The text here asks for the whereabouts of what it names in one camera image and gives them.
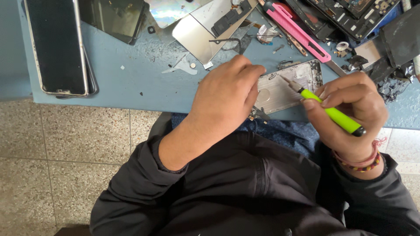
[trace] black phone screen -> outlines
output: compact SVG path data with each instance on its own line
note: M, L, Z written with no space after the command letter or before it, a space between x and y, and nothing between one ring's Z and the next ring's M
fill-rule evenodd
M42 89L86 94L73 0L26 0L26 3Z

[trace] jacket sleeve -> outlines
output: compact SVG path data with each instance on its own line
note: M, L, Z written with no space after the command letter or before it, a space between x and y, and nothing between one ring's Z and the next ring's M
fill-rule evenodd
M382 154L385 170L373 180L360 180L341 169L331 158L333 172L349 208L344 211L347 228L377 235L418 235L420 214L396 171L397 163Z
M140 143L128 162L112 177L93 206L92 235L149 235L164 222L164 194L185 173L167 170L160 162L161 137Z

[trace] person's right hand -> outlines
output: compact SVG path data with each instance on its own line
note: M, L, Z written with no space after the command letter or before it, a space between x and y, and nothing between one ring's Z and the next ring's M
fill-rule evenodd
M315 95L323 102L306 99L303 104L321 141L349 162L368 159L373 151L372 142L388 118L385 103L373 81L365 73L355 72L324 84ZM355 137L338 126L324 110L333 107L361 124L366 134Z

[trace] terrazzo floor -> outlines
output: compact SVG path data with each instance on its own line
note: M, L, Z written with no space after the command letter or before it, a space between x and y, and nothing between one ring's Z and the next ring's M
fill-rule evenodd
M92 206L160 112L0 102L0 235L52 236ZM420 206L420 131L382 129Z

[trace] blue table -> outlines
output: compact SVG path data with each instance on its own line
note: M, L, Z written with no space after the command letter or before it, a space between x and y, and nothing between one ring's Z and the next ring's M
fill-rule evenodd
M31 88L34 101L37 103L188 113L198 82L208 73L201 63L190 54L187 56L187 60L190 63L196 63L197 75L190 75L182 70L161 74L162 71L169 68L168 64L173 65L176 62L176 57L184 52L185 48L177 41L165 45L171 41L167 32L164 34L158 31L156 34L149 34L147 27L155 25L150 14L143 23L139 38L133 46L83 23L81 26L83 40L97 79L99 93L88 98L60 100L43 93L39 86L28 23L21 7L19 7L19 14ZM268 25L256 10L250 14L248 19ZM253 27L250 33L256 34L257 29ZM286 47L273 54L273 51L281 44ZM327 46L321 43L321 45L327 52L331 52L337 64L340 66L345 64L344 58L336 58L330 51L332 47L335 48L333 44ZM212 62L215 66L220 65L230 60L235 54L232 50L221 50L212 59ZM285 37L274 38L272 46L262 45L256 39L252 39L244 55L253 64L264 65L267 68L267 73L277 71L276 66L282 60L305 62L314 59L312 55L304 57L297 49L291 49L287 45ZM322 66L322 73L324 82L338 77L326 65ZM385 127L420 129L420 85L418 81L399 95L397 101L388 105L388 110L389 119ZM270 116L281 120L306 120L304 110L300 106L279 111L270 114Z

